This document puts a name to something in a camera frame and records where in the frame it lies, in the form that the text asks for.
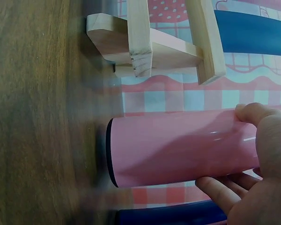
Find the navy blue rim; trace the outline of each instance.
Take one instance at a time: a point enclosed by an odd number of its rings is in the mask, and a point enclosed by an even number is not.
[[[116,179],[114,177],[114,172],[113,172],[113,167],[112,167],[112,159],[111,159],[111,125],[112,125],[112,120],[111,119],[107,125],[107,130],[106,130],[106,160],[107,160],[107,168],[108,168],[108,173],[109,177],[111,178],[111,181],[114,186],[118,188]]]

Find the wooden table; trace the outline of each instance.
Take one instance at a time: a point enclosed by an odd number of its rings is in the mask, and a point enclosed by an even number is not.
[[[130,204],[129,191],[96,187],[96,134],[123,106],[86,5],[0,0],[0,224],[104,224]]]

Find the pink checkered cloth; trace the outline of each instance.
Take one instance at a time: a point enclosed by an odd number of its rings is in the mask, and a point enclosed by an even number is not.
[[[281,12],[243,1],[212,0],[218,10],[281,20]],[[281,8],[281,0],[275,1]],[[152,28],[192,41],[184,0],[148,0],[148,4]],[[118,0],[118,15],[126,18],[125,0]],[[281,103],[281,57],[226,53],[225,60],[227,75],[208,86],[198,85],[197,74],[122,78],[125,116],[233,108],[238,103]],[[135,208],[151,208],[202,201],[208,196],[190,181],[133,188],[133,198]]]

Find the finger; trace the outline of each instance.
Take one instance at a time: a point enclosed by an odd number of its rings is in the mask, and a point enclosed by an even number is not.
[[[251,123],[257,127],[263,118],[271,115],[281,115],[281,111],[270,109],[260,103],[251,103],[237,105],[235,114],[240,121]]]
[[[245,190],[250,190],[260,180],[245,173],[231,174],[228,178]]]
[[[218,177],[216,179],[226,187],[230,188],[240,198],[243,198],[248,192],[246,189],[242,188],[238,184],[234,183],[232,180],[228,179],[228,177]]]
[[[253,172],[256,173],[259,177],[263,177],[260,171],[260,168],[253,169]]]
[[[211,177],[197,179],[196,186],[207,194],[226,215],[228,215],[232,207],[241,200],[231,189]]]

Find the pink tumbler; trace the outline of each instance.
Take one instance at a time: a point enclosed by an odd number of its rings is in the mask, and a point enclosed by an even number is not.
[[[255,139],[254,125],[233,109],[114,118],[106,133],[108,171],[117,187],[239,173],[259,166]]]

